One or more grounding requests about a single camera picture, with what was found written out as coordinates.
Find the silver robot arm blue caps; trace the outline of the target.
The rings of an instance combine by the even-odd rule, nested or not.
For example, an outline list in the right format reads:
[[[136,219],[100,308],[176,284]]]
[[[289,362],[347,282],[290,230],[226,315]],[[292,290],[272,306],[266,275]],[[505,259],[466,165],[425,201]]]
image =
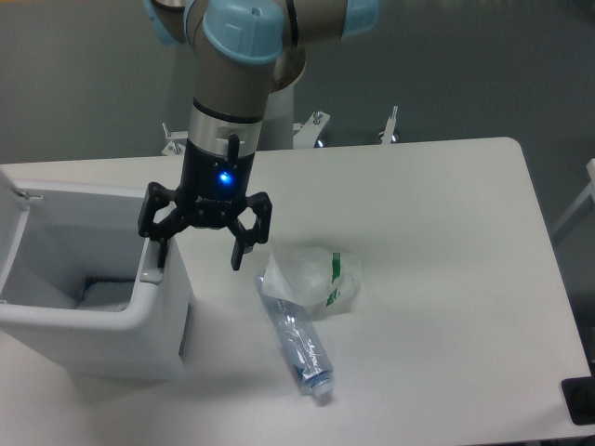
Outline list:
[[[247,194],[277,71],[304,46],[373,29],[378,1],[148,1],[152,27],[167,45],[187,44],[198,60],[180,182],[148,185],[139,235],[159,246],[189,227],[228,229],[231,266],[269,239],[272,204]]]

